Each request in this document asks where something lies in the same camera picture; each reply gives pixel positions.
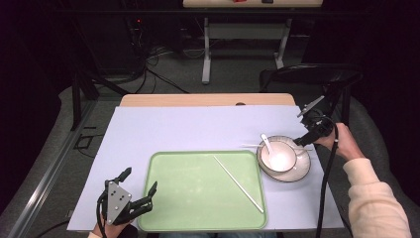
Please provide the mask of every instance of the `sleeve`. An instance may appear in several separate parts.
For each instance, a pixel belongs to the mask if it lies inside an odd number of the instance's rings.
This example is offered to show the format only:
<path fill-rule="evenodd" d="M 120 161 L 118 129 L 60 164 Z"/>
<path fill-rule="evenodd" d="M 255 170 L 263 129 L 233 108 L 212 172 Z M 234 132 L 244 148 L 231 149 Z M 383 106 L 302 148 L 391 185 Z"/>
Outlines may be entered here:
<path fill-rule="evenodd" d="M 89 232 L 89 236 L 87 238 L 101 238 L 101 237 L 93 234 L 92 232 Z"/>
<path fill-rule="evenodd" d="M 408 219 L 391 187 L 379 181 L 370 160 L 344 165 L 349 189 L 349 219 L 354 237 L 411 237 Z"/>

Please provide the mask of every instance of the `table leg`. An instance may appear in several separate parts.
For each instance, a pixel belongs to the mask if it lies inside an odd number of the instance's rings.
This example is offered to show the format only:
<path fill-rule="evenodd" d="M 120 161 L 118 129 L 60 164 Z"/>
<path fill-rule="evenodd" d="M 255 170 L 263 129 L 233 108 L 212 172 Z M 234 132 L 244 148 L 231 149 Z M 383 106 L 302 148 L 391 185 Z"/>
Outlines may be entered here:
<path fill-rule="evenodd" d="M 287 19 L 284 26 L 283 37 L 281 38 L 280 47 L 278 48 L 278 53 L 274 53 L 275 65 L 277 65 L 277 68 L 284 67 L 283 56 L 284 56 L 284 51 L 286 49 L 287 39 L 290 33 L 290 27 L 291 27 L 291 19 Z"/>
<path fill-rule="evenodd" d="M 210 82 L 210 38 L 209 38 L 209 20 L 204 18 L 204 64 L 202 83 L 208 84 Z"/>

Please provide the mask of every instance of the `wooden table edge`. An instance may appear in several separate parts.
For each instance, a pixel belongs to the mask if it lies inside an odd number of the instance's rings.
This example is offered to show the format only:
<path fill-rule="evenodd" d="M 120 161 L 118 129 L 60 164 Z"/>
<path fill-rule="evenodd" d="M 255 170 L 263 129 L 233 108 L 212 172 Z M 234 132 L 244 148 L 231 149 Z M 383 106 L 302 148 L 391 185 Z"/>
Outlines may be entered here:
<path fill-rule="evenodd" d="M 289 105 L 295 101 L 289 93 L 197 93 L 197 94 L 127 94 L 122 107 Z"/>

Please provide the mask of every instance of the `light green tray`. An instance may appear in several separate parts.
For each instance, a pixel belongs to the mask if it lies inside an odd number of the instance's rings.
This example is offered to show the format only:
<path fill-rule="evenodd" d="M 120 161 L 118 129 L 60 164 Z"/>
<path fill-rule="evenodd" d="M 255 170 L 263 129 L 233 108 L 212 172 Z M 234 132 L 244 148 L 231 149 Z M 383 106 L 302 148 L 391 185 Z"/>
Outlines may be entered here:
<path fill-rule="evenodd" d="M 159 152 L 152 156 L 145 195 L 157 181 L 154 208 L 139 218 L 149 232 L 260 229 L 261 213 L 225 166 L 265 211 L 260 168 L 250 151 Z"/>

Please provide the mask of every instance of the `robotic arm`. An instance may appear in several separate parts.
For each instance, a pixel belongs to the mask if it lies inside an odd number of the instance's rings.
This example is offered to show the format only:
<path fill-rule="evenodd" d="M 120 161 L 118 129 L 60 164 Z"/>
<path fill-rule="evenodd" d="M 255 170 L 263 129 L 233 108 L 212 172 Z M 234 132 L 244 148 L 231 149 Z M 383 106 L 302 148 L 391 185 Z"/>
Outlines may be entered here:
<path fill-rule="evenodd" d="M 317 98 L 315 101 L 309 103 L 297 117 L 303 115 L 301 123 L 308 129 L 308 133 L 304 136 L 293 140 L 298 146 L 306 146 L 318 140 L 321 137 L 326 137 L 333 132 L 333 121 L 324 116 L 324 113 L 318 109 L 313 108 L 324 96 Z"/>
<path fill-rule="evenodd" d="M 102 206 L 102 217 L 109 225 L 127 223 L 153 209 L 152 197 L 157 191 L 157 181 L 152 185 L 148 195 L 137 201 L 131 201 L 132 195 L 120 187 L 119 183 L 130 175 L 131 170 L 127 168 L 118 177 L 105 180 L 105 190 L 98 198 L 98 206 Z"/>

